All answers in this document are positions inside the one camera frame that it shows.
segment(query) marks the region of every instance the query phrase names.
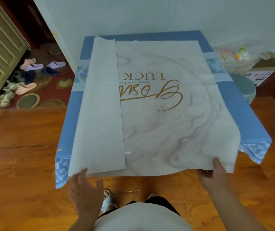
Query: pink slipper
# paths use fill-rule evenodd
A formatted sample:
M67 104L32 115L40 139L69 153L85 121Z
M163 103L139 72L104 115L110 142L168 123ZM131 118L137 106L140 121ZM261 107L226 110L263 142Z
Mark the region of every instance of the pink slipper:
M28 91L30 91L31 89L35 88L37 86L37 84L35 82L32 82L30 84L24 84L24 85L20 85L19 88L15 91L15 93L17 95L22 95Z
M27 66L26 69L24 69L25 71L29 71L29 70L36 70L36 69L42 69L44 67L43 64L30 64Z
M53 61L51 62L50 64L47 65L47 67L50 67L52 69L56 69L56 68L59 68L59 67L63 67L65 66L66 63L65 62L57 62L57 61Z
M36 63L36 58L28 58L24 60L23 65L20 66L20 69L26 69L28 65Z

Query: white shirt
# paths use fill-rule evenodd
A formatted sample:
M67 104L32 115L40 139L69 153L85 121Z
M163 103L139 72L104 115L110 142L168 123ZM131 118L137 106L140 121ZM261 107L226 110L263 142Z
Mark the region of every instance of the white shirt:
M133 203L100 217L94 231L193 231L190 224L166 207Z

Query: hand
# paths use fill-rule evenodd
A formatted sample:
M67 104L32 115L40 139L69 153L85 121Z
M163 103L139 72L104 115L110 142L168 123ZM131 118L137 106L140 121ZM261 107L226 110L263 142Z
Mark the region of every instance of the hand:
M228 175L218 157L213 158L214 170L197 169L202 186L211 194L218 189L228 189Z
M70 196L76 205L79 217L86 215L97 218L104 199L103 180L98 180L95 188L87 181L86 172L87 168L72 176Z

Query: black pants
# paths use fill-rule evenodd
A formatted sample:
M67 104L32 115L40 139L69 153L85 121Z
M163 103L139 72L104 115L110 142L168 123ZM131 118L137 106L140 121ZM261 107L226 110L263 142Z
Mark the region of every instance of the black pants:
M157 205L160 205L160 206L164 206L166 207L167 209L171 210L172 212L175 212L176 214L179 215L179 213L176 211L176 209L163 197L160 197L160 196L154 196L154 197L151 197L149 199L147 199L145 201L145 203L150 203L150 204L157 204ZM105 213L103 213L101 216L104 216L106 214L109 214L111 213L112 211L115 211L116 209L118 208L113 208Z

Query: blue tablecloth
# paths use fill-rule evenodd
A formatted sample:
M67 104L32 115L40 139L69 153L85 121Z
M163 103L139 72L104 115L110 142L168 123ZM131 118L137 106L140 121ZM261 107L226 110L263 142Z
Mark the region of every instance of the blue tablecloth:
M237 89L230 75L222 67L217 55L214 53L201 31L164 32L101 37L105 39L115 39L116 41L198 41L209 68L214 75L215 81L218 84L225 105L239 128L241 136L239 150L246 152L254 162L262 162L266 151L271 144L271 138L242 94ZM86 80L93 42L94 37L85 37L82 47L80 62L76 73L77 76L75 77L72 87L67 113L56 152L56 188L62 187L68 181L68 170L70 166L74 135L84 92L83 82Z

